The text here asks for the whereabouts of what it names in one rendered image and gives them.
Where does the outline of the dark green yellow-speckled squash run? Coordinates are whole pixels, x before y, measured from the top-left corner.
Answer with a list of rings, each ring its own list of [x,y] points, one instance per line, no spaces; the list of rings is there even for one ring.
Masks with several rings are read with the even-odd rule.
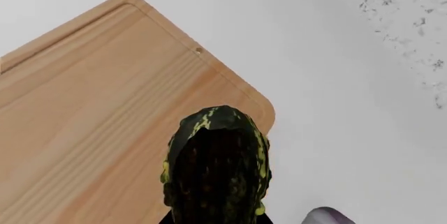
[[[272,173],[269,139],[237,108],[203,108],[180,121],[160,182],[159,224],[273,224],[262,203]]]

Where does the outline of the wooden cutting board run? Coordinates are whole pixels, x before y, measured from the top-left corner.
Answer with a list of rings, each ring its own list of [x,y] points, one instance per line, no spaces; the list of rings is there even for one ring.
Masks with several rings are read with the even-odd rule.
[[[0,58],[0,224],[158,224],[181,119],[274,108],[144,0],[107,0]]]

